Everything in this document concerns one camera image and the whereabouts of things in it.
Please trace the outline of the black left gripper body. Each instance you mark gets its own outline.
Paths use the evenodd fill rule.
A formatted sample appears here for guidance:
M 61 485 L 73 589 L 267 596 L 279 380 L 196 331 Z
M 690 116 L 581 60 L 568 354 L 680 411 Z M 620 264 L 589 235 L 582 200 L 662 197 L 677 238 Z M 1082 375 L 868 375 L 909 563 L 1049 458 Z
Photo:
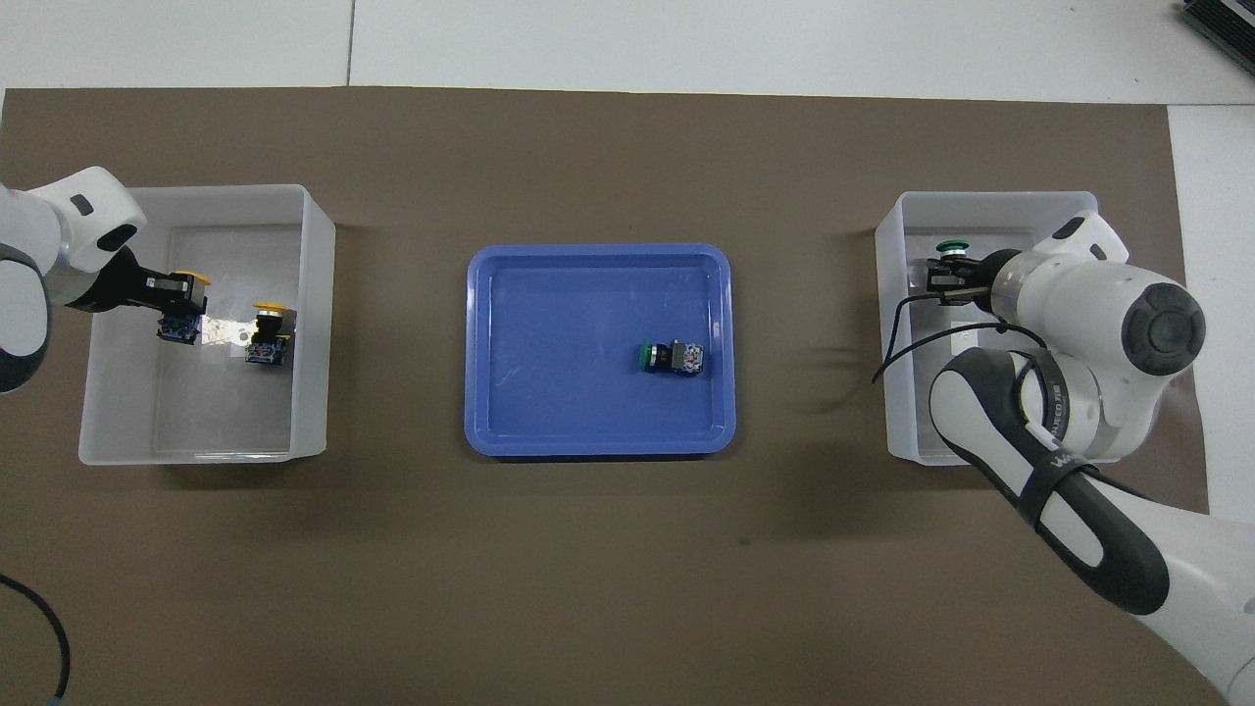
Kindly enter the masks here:
M 99 272 L 88 278 L 87 288 L 67 301 L 68 308 L 87 313 L 104 313 L 120 307 L 163 308 L 163 290 L 157 287 L 163 275 L 144 268 L 129 246 L 123 245 Z

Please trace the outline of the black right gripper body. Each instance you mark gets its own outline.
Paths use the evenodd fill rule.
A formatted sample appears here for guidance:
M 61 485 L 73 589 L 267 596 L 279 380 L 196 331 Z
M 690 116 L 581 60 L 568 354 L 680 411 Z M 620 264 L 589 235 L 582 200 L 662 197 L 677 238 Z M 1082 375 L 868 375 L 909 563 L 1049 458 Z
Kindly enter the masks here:
M 1018 317 L 1027 251 L 1004 247 L 976 265 L 976 307 L 994 317 Z

